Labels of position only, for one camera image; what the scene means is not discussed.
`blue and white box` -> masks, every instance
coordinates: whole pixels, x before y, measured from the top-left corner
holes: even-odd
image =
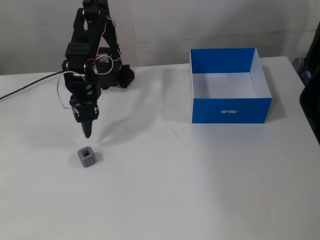
[[[262,124],[272,96],[255,48],[190,50],[193,124]]]

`white wall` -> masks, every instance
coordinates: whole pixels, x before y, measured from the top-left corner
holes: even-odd
[[[0,75],[61,71],[82,0],[1,0]],[[111,0],[123,61],[137,64],[130,0]]]
[[[257,47],[260,57],[304,56],[319,0],[109,0],[124,63],[188,62],[190,48]],[[0,74],[61,69],[82,0],[0,3]]]

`asus logo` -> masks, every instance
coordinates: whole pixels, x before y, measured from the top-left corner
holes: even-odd
[[[232,111],[222,110],[221,111],[222,114],[236,114],[237,112],[239,112],[239,111],[235,111],[235,110],[232,110]]]

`3d printed cube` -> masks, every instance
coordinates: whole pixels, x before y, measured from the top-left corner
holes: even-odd
[[[86,146],[78,151],[82,165],[87,168],[97,162],[96,155],[90,146]]]

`gray object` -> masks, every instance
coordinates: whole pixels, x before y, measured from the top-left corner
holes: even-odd
[[[296,71],[296,73],[300,75],[302,73],[302,68],[304,67],[304,64],[305,64],[305,59],[303,57],[297,57],[293,60],[291,64],[294,70]]]
[[[78,151],[82,165],[87,168],[97,162],[96,155],[90,146],[86,146]]]

